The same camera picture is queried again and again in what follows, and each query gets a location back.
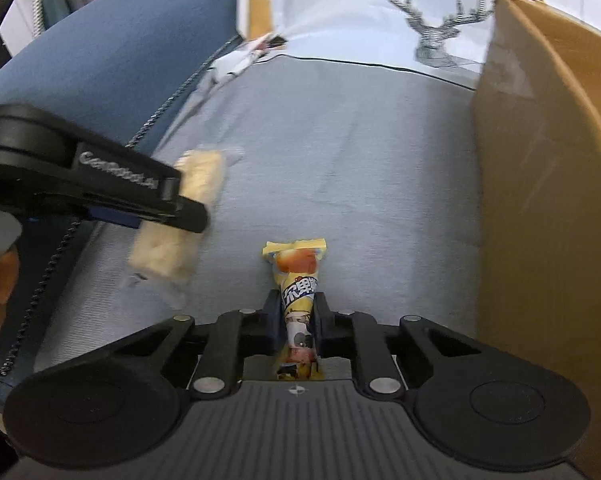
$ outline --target gray cloth surface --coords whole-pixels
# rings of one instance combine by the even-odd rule
[[[389,324],[420,314],[471,335],[480,244],[472,94],[420,74],[286,56],[213,93],[154,154],[173,163],[201,146],[242,153],[228,168],[185,311],[213,322],[259,308],[274,285],[260,256],[266,241],[324,237],[319,289],[333,310]],[[95,234],[37,368],[173,313],[151,280],[130,282],[134,235],[116,226]]]

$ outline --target yellow snack wrapper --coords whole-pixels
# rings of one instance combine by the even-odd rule
[[[279,379],[323,378],[309,319],[314,307],[319,261],[326,250],[324,238],[288,244],[267,242],[263,248],[263,256],[272,263],[274,281],[280,288],[280,307],[287,329],[287,342],[276,364]]]

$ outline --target blue fabric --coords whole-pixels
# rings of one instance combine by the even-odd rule
[[[0,70],[0,104],[27,103],[126,143],[235,34],[236,0],[95,0]],[[178,105],[139,150],[150,153]]]
[[[0,70],[0,104],[26,103],[126,143],[176,88],[232,38],[236,0],[95,0],[54,25]],[[180,108],[176,102],[138,149],[151,153]],[[26,222],[21,275],[0,334],[0,364],[69,219]],[[0,378],[0,412],[32,371],[56,301],[91,229],[81,227],[37,309],[21,355]]]

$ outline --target finger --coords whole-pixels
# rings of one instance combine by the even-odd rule
[[[0,257],[0,304],[2,305],[7,303],[16,286],[19,266],[18,252],[15,248]]]

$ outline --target deer antler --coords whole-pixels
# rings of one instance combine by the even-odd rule
[[[400,10],[405,12],[409,17],[407,19],[407,23],[410,27],[412,27],[417,32],[422,32],[425,28],[425,23],[423,22],[423,13],[420,12],[416,7],[412,6],[412,0],[405,0],[404,2],[401,0],[387,0],[392,5],[398,7]]]
[[[483,22],[487,20],[492,12],[492,9],[487,9],[485,0],[478,0],[477,8],[471,9],[469,14],[465,14],[461,0],[456,0],[456,16],[447,16],[443,21],[443,27],[452,28],[457,25]]]

